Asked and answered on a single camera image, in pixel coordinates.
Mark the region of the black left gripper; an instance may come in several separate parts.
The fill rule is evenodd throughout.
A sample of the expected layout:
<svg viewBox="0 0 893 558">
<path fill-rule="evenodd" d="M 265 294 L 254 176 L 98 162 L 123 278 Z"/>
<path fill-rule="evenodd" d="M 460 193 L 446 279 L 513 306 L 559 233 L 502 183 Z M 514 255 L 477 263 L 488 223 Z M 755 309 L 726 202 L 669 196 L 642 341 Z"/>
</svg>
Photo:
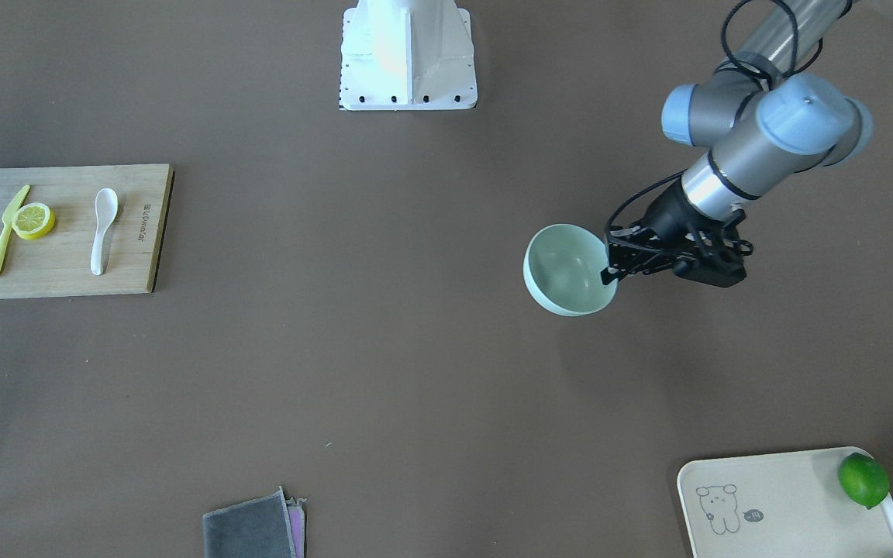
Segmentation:
<svg viewBox="0 0 893 558">
<path fill-rule="evenodd" d="M 614 218 L 631 202 L 660 186 L 665 191 L 630 226 L 617 226 Z M 627 277 L 670 270 L 688 281 L 730 288 L 746 279 L 744 260 L 753 244 L 737 227 L 746 218 L 737 208 L 726 219 L 706 218 L 691 205 L 679 180 L 660 180 L 632 195 L 606 223 L 607 266 L 600 272 L 603 286 Z"/>
</svg>

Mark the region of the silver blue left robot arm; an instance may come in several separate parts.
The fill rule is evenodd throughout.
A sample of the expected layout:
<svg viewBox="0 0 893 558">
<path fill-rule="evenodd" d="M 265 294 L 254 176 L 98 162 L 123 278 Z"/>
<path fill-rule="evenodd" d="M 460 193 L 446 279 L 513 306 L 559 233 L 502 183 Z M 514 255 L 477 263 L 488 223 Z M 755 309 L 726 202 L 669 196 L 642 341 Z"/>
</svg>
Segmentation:
<svg viewBox="0 0 893 558">
<path fill-rule="evenodd" d="M 737 49 L 723 21 L 724 60 L 704 84 L 677 86 L 660 113 L 663 134 L 704 148 L 697 161 L 656 181 L 640 219 L 603 236 L 605 285 L 669 270 L 688 281 L 729 288 L 746 278 L 753 244 L 738 226 L 746 208 L 792 174 L 836 166 L 871 140 L 871 111 L 809 73 L 823 35 L 850 1 L 777 1 Z"/>
</svg>

